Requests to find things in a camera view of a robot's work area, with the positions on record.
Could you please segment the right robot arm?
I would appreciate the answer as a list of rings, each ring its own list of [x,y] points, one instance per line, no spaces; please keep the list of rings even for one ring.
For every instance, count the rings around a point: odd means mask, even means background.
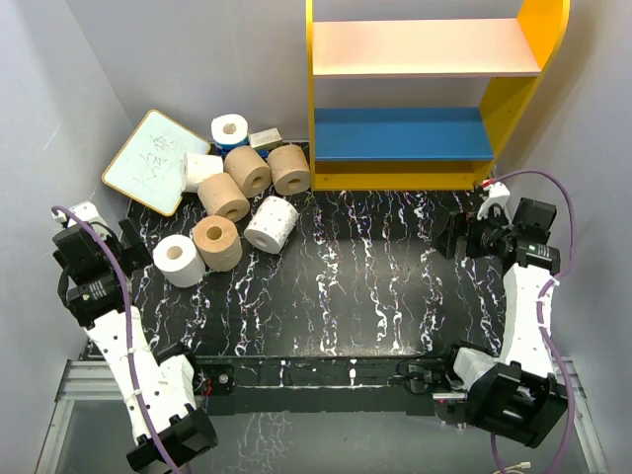
[[[512,219],[491,204],[486,216],[452,211],[434,239],[447,259],[459,239],[470,259],[495,257],[503,266],[506,319],[498,355],[470,343],[456,343],[441,367],[441,383],[465,390],[468,424],[530,448],[545,440],[568,408],[568,395],[554,374],[543,337],[549,329],[552,278],[561,257],[549,246],[555,205],[522,198]]]

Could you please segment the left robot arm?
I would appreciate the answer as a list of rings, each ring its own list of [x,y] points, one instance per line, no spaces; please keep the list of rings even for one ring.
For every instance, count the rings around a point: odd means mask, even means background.
[[[147,342],[129,278],[151,256],[131,222],[121,238],[97,219],[85,222],[56,206],[62,229],[52,239],[62,273],[57,294],[99,349],[130,419],[134,448],[126,459],[137,473],[187,473],[190,462],[217,445],[195,392],[203,369],[181,344],[155,355]]]

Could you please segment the white dotted paper roll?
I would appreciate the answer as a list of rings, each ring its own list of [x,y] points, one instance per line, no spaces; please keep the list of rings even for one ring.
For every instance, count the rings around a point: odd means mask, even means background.
[[[298,211],[289,201],[266,197],[244,230],[244,237],[259,250],[279,254],[297,219]]]

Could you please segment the brown roll front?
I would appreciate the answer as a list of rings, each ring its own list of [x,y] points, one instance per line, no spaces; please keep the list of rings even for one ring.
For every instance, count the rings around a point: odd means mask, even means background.
[[[205,264],[213,271],[230,272],[242,258],[236,225],[229,219],[211,215],[193,229],[193,239]]]

